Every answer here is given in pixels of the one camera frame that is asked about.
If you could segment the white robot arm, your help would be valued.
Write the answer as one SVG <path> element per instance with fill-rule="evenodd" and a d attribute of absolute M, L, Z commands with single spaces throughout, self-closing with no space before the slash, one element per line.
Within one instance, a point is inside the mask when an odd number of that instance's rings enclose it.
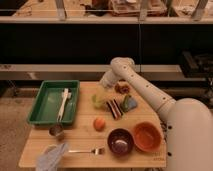
<path fill-rule="evenodd" d="M 167 125 L 167 152 L 164 171 L 213 171 L 213 114 L 199 100 L 173 97 L 134 70 L 134 60 L 115 57 L 100 80 L 111 88 L 127 81 Z"/>

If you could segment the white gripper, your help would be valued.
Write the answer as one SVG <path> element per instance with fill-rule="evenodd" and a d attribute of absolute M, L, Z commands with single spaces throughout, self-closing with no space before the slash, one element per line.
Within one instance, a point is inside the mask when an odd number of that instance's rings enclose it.
<path fill-rule="evenodd" d="M 112 69 L 108 70 L 101 78 L 100 84 L 105 88 L 112 88 L 119 81 L 119 77 Z"/>

